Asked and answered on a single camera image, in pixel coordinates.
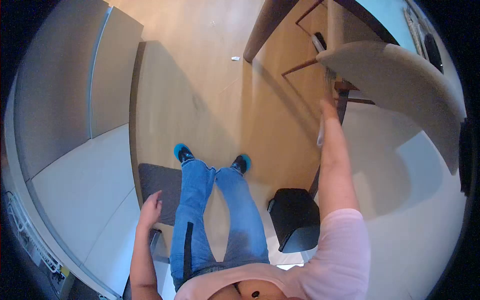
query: right hand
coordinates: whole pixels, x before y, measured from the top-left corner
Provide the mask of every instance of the right hand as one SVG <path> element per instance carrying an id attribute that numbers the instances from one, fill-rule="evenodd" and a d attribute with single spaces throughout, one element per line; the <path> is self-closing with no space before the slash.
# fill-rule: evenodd
<path id="1" fill-rule="evenodd" d="M 325 109 L 335 109 L 336 111 L 336 103 L 335 100 L 333 99 L 333 96 L 330 93 L 326 93 L 326 95 L 320 99 L 320 108 L 322 109 L 322 112 Z"/>

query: wooden floor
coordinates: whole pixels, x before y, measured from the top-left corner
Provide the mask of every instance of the wooden floor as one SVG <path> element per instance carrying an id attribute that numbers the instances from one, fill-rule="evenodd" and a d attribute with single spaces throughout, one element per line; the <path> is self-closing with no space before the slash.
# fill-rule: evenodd
<path id="1" fill-rule="evenodd" d="M 288 75 L 314 58 L 308 34 L 326 36 L 327 10 L 317 7 L 295 25 L 314 0 L 300 0 L 249 64 L 240 59 L 262 0 L 109 0 L 144 25 L 147 41 L 136 111 L 138 163 L 180 168 L 177 143 L 216 168 L 240 153 L 252 159 L 247 173 L 264 222 L 273 264 L 301 263 L 278 252 L 266 211 L 279 188 L 309 189 L 320 163 L 316 146 L 324 90 L 319 64 Z M 204 215 L 212 251 L 221 261 L 228 237 L 227 206 L 216 188 Z M 169 244 L 171 229 L 162 228 Z"/>

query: black trash bin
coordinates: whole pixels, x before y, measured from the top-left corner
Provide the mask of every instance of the black trash bin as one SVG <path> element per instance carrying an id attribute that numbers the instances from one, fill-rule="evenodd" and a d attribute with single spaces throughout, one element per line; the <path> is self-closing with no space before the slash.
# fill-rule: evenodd
<path id="1" fill-rule="evenodd" d="M 275 233 L 282 253 L 314 248 L 320 236 L 320 212 L 308 191 L 279 189 L 268 202 Z"/>

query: white wire rack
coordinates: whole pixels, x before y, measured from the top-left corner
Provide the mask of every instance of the white wire rack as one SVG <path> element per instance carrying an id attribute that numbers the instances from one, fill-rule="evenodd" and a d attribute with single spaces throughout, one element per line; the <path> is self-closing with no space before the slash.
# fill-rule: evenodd
<path id="1" fill-rule="evenodd" d="M 25 209 L 22 204 L 18 201 L 17 197 L 11 193 L 8 194 L 8 214 L 12 216 L 15 225 L 17 226 L 17 231 L 15 235 L 20 241 L 22 247 L 28 253 L 30 258 L 34 260 L 34 255 L 36 252 L 41 256 L 42 261 L 47 265 L 49 270 L 52 273 L 56 273 L 61 268 L 61 263 L 59 260 L 52 254 L 52 252 L 45 245 L 43 240 L 38 235 L 38 232 L 32 226 Z"/>

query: sneaker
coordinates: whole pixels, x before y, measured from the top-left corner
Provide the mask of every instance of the sneaker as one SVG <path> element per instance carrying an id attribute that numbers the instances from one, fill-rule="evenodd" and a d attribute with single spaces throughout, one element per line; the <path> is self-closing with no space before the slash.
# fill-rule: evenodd
<path id="1" fill-rule="evenodd" d="M 177 144 L 175 148 L 173 148 L 173 154 L 181 163 L 195 158 L 190 149 L 184 144 Z"/>
<path id="2" fill-rule="evenodd" d="M 237 169 L 238 172 L 243 175 L 250 169 L 251 166 L 252 161 L 250 160 L 250 157 L 248 157 L 246 154 L 242 154 L 237 156 L 230 167 Z"/>

